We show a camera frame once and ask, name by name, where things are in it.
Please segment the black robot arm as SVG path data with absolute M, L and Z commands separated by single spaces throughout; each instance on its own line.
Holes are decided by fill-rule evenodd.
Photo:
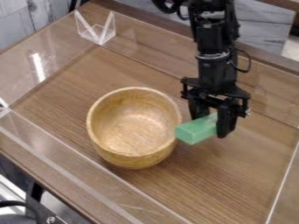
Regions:
M 225 137 L 237 119 L 248 116 L 249 93 L 237 86 L 239 67 L 235 47 L 239 21 L 233 0 L 150 0 L 165 14 L 176 14 L 191 24 L 197 44 L 199 76 L 181 78 L 181 98 L 188 101 L 191 118 L 203 118 L 216 110 L 216 135 Z

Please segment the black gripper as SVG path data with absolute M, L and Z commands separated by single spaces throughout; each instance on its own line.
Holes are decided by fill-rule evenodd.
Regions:
M 224 138 L 236 128 L 237 116 L 248 115 L 249 93 L 237 87 L 240 69 L 236 52 L 197 54 L 199 77 L 181 78 L 181 98 L 188 101 L 191 119 L 195 120 L 217 110 L 217 138 Z

